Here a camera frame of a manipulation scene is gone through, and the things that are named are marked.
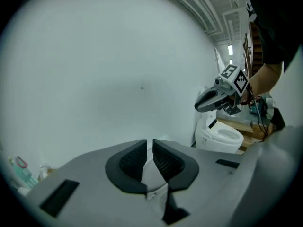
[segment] black gripper pad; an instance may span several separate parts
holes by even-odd
[[[128,193],[146,194],[147,187],[141,183],[142,170],[147,161],[147,140],[114,154],[105,164],[109,180],[117,188]]]
[[[192,157],[153,140],[153,161],[169,184],[171,192],[187,189],[199,173],[199,165]]]

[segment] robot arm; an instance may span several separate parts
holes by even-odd
[[[199,112],[212,111],[223,108],[229,115],[240,112],[237,107],[248,85],[248,78],[241,68],[228,65],[214,80],[212,88],[207,89],[197,99],[195,109]]]

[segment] white toilet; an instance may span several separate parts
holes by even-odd
[[[202,113],[196,127],[196,148],[235,153],[241,146],[243,135],[231,126],[216,120],[217,110]]]

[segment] ceiling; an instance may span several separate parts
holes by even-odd
[[[189,10],[201,23],[224,64],[230,59],[233,64],[244,68],[243,42],[248,32],[248,14],[246,0],[177,0]],[[233,45],[233,55],[228,54],[227,46]]]

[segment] black rectangular slot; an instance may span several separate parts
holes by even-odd
[[[235,169],[237,169],[238,166],[240,165],[240,163],[238,163],[238,162],[228,161],[228,160],[223,160],[223,159],[217,160],[216,163],[223,165],[223,166],[229,166],[229,167],[232,167]]]
[[[79,183],[65,180],[61,185],[40,205],[40,208],[49,215],[56,217],[67,200],[78,187]]]
[[[217,120],[215,119],[208,127],[211,129],[216,123],[217,123]]]

